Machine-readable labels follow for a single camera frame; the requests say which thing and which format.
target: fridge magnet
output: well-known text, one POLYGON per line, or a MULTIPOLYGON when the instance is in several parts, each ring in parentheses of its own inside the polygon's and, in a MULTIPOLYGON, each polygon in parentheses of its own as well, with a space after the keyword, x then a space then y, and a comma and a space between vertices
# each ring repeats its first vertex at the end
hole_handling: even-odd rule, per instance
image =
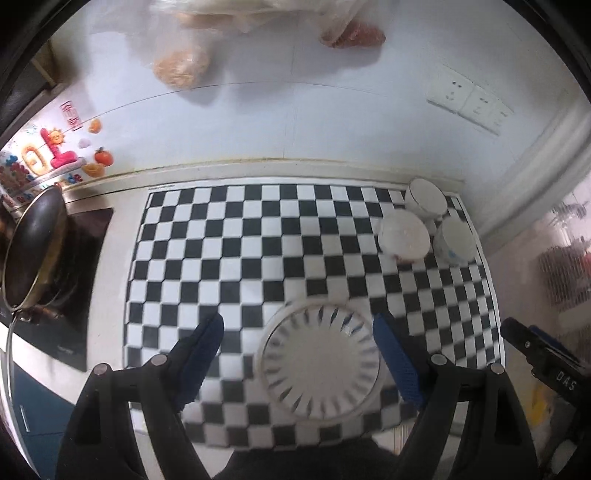
POLYGON ((39 149, 33 145, 26 145, 21 150, 21 158, 25 165, 38 177, 51 170, 51 165, 43 157, 39 149))
POLYGON ((82 171, 86 173, 89 177, 93 177, 97 179, 102 177, 105 174, 105 166, 101 163, 88 163, 86 165, 82 165, 82 171))
POLYGON ((0 163, 0 186, 8 195, 14 195, 27 188, 32 180, 33 176, 18 163, 15 155, 6 158, 4 164, 0 163))
POLYGON ((93 118, 90 121, 90 125, 88 126, 88 131, 91 134, 97 134, 103 129, 103 124, 100 122, 98 118, 93 118))
POLYGON ((92 145, 92 142, 90 140, 88 140, 87 138, 81 138, 80 141, 78 142, 78 148, 86 148, 86 147, 90 147, 92 145))
POLYGON ((61 112, 64 114, 64 118, 68 126, 72 130, 78 130, 82 128, 82 120, 80 120, 80 116, 78 115, 78 110, 74 107, 74 104, 70 101, 66 103, 62 103, 60 105, 61 112))
POLYGON ((48 137, 49 137, 49 141, 53 145, 61 145, 62 143, 64 143, 65 135, 63 133, 61 133, 61 130, 54 128, 53 130, 51 130, 49 132, 48 137))
POLYGON ((64 165, 68 165, 68 163, 73 163, 78 159, 78 155, 76 155, 76 152, 72 150, 64 153, 60 152, 60 149, 57 148, 57 145, 51 142, 47 129, 41 128, 40 134, 43 138, 43 141, 47 144, 49 150, 51 150, 51 153, 53 154, 54 158, 52 158, 50 161, 50 164, 53 168, 60 168, 64 165))
POLYGON ((100 147, 95 152, 95 161, 104 165, 105 167, 110 167, 113 164, 113 155, 108 150, 105 150, 103 147, 100 147))

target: white plate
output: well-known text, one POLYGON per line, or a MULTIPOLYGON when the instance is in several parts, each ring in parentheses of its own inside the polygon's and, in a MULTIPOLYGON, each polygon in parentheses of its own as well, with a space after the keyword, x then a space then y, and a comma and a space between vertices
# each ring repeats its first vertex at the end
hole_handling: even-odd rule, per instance
POLYGON ((294 420, 335 424, 379 394, 380 358, 365 318, 345 306, 307 301, 275 315, 256 371, 271 400, 294 420))

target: black and white checkered pattern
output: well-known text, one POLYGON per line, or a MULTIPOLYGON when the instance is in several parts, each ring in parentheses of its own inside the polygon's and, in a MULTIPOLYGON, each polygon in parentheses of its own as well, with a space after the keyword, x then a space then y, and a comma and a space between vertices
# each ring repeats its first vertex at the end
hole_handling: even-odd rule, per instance
MULTIPOLYGON (((448 197, 448 215, 466 219, 448 197)), ((151 193, 128 285, 125 362, 168 352, 219 311, 226 332, 196 402, 192 441, 237 448, 334 443, 396 426, 414 410, 391 378, 362 416, 335 427, 294 424, 254 378, 263 327, 306 297, 390 311, 429 352, 482 368, 500 358, 498 318, 483 259, 449 268, 432 253, 397 265, 377 233, 403 192, 326 184, 218 185, 151 193)), ((428 225, 431 235, 437 225, 428 225)))

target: electrical outlet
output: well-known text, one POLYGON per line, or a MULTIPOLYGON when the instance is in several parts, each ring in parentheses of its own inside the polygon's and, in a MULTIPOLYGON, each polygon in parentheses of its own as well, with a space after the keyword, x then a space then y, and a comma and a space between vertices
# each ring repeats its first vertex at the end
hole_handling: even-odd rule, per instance
POLYGON ((460 115, 467 120, 484 126, 483 123, 492 113, 497 100, 498 98, 493 94, 476 86, 460 110, 460 115))
POLYGON ((501 127, 509 117, 513 115, 513 110, 507 107, 501 100, 497 99, 491 114, 482 122, 482 126, 488 130, 501 134, 501 127))
POLYGON ((458 113, 474 89, 474 84, 458 72, 440 66, 437 76, 431 82, 427 102, 442 106, 458 113))

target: blue cabinet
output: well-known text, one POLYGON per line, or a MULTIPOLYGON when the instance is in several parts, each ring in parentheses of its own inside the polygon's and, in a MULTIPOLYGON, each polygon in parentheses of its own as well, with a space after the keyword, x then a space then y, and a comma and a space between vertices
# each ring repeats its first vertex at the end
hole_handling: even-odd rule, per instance
POLYGON ((14 414, 25 447, 42 479, 53 480, 60 442, 74 405, 14 368, 14 414))
POLYGON ((57 456, 63 436, 63 433, 49 433, 23 437, 27 452, 42 480, 53 480, 56 475, 57 456))

